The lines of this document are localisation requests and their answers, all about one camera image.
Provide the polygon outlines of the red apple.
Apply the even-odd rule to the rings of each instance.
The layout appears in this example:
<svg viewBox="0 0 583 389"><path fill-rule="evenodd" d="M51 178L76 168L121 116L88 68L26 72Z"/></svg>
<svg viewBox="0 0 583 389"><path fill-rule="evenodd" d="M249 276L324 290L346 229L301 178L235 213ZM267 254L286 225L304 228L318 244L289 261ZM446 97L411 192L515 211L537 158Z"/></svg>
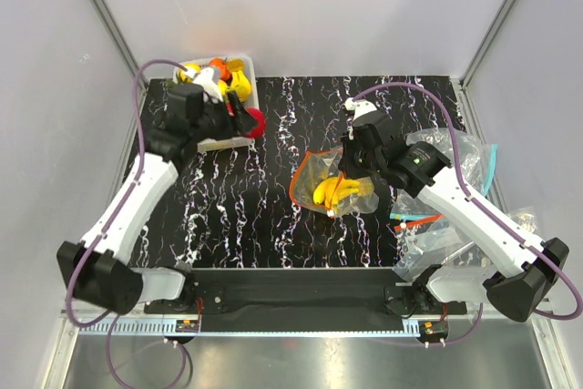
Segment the red apple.
<svg viewBox="0 0 583 389"><path fill-rule="evenodd" d="M257 108L250 107L247 109L248 114L254 119L254 128L246 135L246 138L260 138L264 135L266 130L266 119L262 111Z"/></svg>

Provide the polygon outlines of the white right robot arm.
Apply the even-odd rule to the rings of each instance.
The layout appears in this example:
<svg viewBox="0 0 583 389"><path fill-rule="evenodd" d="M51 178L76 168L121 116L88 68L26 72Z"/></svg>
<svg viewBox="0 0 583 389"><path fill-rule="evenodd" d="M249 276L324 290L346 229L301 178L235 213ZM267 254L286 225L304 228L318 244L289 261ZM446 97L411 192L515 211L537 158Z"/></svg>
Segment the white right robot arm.
<svg viewBox="0 0 583 389"><path fill-rule="evenodd" d="M483 274L433 265L416 281L416 307L430 313L445 302L488 302L508 319L525 322L556 283L567 244L524 230L458 178L435 146L406 143L376 107L356 109L352 116L342 137L340 171L348 179L376 175L418 198L469 237L496 268Z"/></svg>

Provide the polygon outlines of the yellow banana bunch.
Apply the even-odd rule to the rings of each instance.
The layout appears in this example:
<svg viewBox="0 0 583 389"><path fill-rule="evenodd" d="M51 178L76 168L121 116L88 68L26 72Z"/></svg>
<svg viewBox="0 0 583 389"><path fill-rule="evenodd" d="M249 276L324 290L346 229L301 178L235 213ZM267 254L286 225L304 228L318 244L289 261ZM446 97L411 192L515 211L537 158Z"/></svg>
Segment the yellow banana bunch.
<svg viewBox="0 0 583 389"><path fill-rule="evenodd" d="M312 193L312 200L315 205L331 209L352 195L366 197L372 193L373 183L369 179L330 177L317 185Z"/></svg>

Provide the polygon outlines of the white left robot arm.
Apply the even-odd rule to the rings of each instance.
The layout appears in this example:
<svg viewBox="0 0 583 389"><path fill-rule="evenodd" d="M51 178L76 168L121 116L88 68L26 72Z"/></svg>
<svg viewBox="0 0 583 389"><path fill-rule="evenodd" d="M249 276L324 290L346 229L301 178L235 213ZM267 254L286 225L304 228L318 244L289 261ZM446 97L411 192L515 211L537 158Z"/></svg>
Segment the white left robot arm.
<svg viewBox="0 0 583 389"><path fill-rule="evenodd" d="M175 268L130 268L128 261L142 228L204 140L258 138L266 128L263 113L245 107L230 91L213 97L198 84L177 84L167 109L148 130L127 179L97 223L80 242L65 241L56 258L72 301L106 312L129 313L137 304L164 300L176 312L196 303L197 291Z"/></svg>

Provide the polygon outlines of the clear bag orange zipper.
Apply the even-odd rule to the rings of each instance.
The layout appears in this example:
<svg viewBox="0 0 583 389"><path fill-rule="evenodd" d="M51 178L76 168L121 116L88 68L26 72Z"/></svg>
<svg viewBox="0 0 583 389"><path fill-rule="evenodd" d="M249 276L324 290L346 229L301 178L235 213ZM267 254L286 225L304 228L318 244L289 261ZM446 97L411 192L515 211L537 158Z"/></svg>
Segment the clear bag orange zipper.
<svg viewBox="0 0 583 389"><path fill-rule="evenodd" d="M337 219L354 213L376 212L379 198L370 178L349 179L338 169L339 148L306 153L289 187L296 206Z"/></svg>

